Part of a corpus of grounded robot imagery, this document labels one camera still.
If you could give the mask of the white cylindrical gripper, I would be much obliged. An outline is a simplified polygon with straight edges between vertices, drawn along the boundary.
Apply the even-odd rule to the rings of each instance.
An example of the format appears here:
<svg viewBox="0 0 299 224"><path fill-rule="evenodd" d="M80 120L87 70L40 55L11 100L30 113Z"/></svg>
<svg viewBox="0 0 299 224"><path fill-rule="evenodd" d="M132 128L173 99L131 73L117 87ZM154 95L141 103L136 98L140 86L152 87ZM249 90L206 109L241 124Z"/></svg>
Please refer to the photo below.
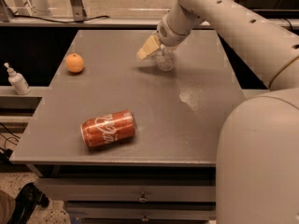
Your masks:
<svg viewBox="0 0 299 224"><path fill-rule="evenodd" d="M164 16L157 26L157 35L151 35L137 52L136 57L142 61L156 52L161 43L167 47L175 47L182 43L190 33L179 35L175 33L167 23Z"/></svg>

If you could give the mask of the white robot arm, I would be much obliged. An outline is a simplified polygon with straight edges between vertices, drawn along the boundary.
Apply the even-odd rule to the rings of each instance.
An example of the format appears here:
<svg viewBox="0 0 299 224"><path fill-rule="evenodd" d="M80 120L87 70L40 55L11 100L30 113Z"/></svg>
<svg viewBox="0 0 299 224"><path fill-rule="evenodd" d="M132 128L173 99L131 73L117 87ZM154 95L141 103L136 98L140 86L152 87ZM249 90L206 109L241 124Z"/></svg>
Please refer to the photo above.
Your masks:
<svg viewBox="0 0 299 224"><path fill-rule="evenodd" d="M252 91L221 129L217 224L299 224L299 36L233 0L175 0L138 58L178 46L203 21Z"/></svg>

